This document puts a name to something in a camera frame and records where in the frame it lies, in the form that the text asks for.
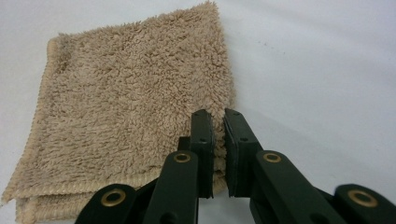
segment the white background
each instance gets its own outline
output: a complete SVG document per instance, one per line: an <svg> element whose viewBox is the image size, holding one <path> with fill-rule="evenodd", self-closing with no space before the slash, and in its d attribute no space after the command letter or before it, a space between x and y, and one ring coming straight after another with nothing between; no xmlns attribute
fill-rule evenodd
<svg viewBox="0 0 396 224"><path fill-rule="evenodd" d="M0 190L30 132L52 37L200 2L0 1ZM396 2L216 2L236 109L264 149L286 154L327 192L356 183L396 203ZM14 214L12 201L0 222ZM199 223L253 223L248 200L201 200Z"/></svg>

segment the screw hole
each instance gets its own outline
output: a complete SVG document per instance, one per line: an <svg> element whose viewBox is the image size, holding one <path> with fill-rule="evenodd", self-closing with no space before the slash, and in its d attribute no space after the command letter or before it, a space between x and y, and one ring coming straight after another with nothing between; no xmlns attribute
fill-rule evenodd
<svg viewBox="0 0 396 224"><path fill-rule="evenodd" d="M282 161L280 156L276 155L275 153L271 153L271 152L265 153L264 154L264 159L266 161L269 161L269 162L280 162L280 161Z"/></svg>
<svg viewBox="0 0 396 224"><path fill-rule="evenodd" d="M102 196L101 203L103 206L112 207L122 203L125 197L125 191L122 189L113 189Z"/></svg>
<svg viewBox="0 0 396 224"><path fill-rule="evenodd" d="M187 162L191 160L191 156L185 153L179 153L174 157L174 160L177 162Z"/></svg>
<svg viewBox="0 0 396 224"><path fill-rule="evenodd" d="M325 216L323 216L322 214L319 213L314 213L311 214L310 216L312 222L314 222L315 224L329 224L329 219L327 219Z"/></svg>
<svg viewBox="0 0 396 224"><path fill-rule="evenodd" d="M378 201L371 194L359 190L352 189L347 193L348 197L354 202L364 207L377 207Z"/></svg>
<svg viewBox="0 0 396 224"><path fill-rule="evenodd" d="M176 214L171 212L163 214L160 218L161 224L175 224L176 221L177 221Z"/></svg>

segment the folded towel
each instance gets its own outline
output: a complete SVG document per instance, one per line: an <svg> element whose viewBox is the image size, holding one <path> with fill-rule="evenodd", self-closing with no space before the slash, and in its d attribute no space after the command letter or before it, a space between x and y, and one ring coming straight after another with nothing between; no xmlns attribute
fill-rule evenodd
<svg viewBox="0 0 396 224"><path fill-rule="evenodd" d="M233 104L227 49L213 3L146 21L59 35L48 44L26 148L3 194L17 220L75 218L112 184L158 177L191 113L213 116L214 190L225 188L222 117Z"/></svg>

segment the towel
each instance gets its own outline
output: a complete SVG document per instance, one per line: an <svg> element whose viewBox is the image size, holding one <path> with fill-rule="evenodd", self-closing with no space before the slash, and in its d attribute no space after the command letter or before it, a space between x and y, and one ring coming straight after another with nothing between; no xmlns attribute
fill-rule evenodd
<svg viewBox="0 0 396 224"><path fill-rule="evenodd" d="M222 117L233 106L214 3L48 43L31 133L3 193L17 221L76 218L113 183L140 188L190 135L191 113L213 119L214 191L225 188Z"/></svg>

